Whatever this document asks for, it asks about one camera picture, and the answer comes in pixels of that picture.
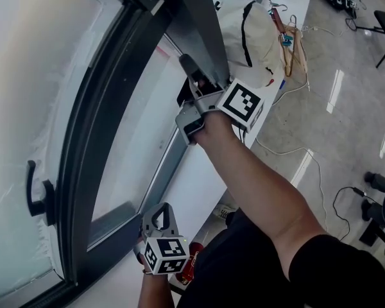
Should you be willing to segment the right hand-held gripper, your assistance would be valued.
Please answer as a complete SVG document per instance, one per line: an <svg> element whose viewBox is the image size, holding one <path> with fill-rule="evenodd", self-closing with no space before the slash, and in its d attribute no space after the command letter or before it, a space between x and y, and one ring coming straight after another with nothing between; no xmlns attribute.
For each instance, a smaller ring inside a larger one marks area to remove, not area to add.
<svg viewBox="0 0 385 308"><path fill-rule="evenodd" d="M193 135L204 128L205 116L211 112L222 111L238 129L251 131L264 109L264 99L259 93L235 79L227 90L204 94L200 89L209 89L212 84L198 64L188 54L183 54L179 62L187 79L176 98L182 106L175 121L186 144L195 144Z"/></svg>

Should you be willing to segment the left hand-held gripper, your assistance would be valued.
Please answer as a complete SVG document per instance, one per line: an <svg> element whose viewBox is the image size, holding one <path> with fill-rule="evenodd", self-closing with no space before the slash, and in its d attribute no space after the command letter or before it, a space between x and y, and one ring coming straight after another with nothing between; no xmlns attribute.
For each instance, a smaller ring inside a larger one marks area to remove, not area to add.
<svg viewBox="0 0 385 308"><path fill-rule="evenodd" d="M162 228L158 222L161 214ZM177 237L143 236L157 234L160 228L164 236ZM144 213L142 233L139 234L133 252L147 274L175 274L183 270L190 257L189 243L185 237L179 236L175 214L170 204L164 203L162 211L162 203L159 203Z"/></svg>

